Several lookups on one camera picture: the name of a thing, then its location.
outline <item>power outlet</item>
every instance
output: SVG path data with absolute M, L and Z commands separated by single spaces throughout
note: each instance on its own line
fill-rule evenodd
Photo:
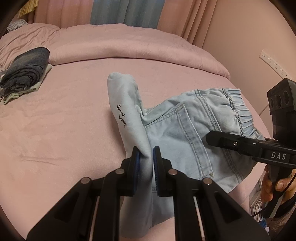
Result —
M 270 57 L 264 50 L 262 50 L 259 58 L 261 58 L 265 63 L 267 63 L 281 78 L 292 79 L 292 76 L 284 70 L 282 66 L 278 64 L 272 57 Z

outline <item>denim pants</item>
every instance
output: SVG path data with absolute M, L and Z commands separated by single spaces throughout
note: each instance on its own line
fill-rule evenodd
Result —
M 211 130 L 264 139 L 239 89 L 196 89 L 145 109 L 133 77 L 114 72 L 108 77 L 108 95 L 126 156 L 131 156 L 133 146 L 142 153 L 136 194 L 125 198 L 120 211 L 122 236 L 144 236 L 174 216 L 173 198 L 156 193 L 155 146 L 173 168 L 195 179 L 210 177 L 227 193 L 252 171 L 251 157 L 209 146 L 205 140 Z

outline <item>folded dark pants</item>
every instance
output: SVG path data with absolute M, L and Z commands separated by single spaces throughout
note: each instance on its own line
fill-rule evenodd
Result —
M 48 64 L 49 50 L 31 49 L 17 56 L 0 81 L 1 88 L 21 91 L 36 84 Z

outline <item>blue-gray curtain panel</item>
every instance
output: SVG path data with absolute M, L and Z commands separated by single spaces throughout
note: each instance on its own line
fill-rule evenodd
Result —
M 90 24 L 157 28 L 165 0 L 94 0 Z

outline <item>bed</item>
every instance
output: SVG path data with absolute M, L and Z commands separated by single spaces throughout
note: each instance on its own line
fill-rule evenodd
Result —
M 2 37 L 0 66 L 35 47 L 50 50 L 53 68 L 38 91 L 0 105 L 0 205 L 24 238 L 79 179 L 103 177 L 126 157 L 108 103 L 111 72 L 133 75 L 146 107 L 196 88 L 234 88 L 209 53 L 156 29 L 33 23 Z M 270 137 L 244 101 L 255 127 Z M 264 166 L 258 163 L 230 193 L 247 211 Z M 173 218 L 134 240 L 174 240 Z

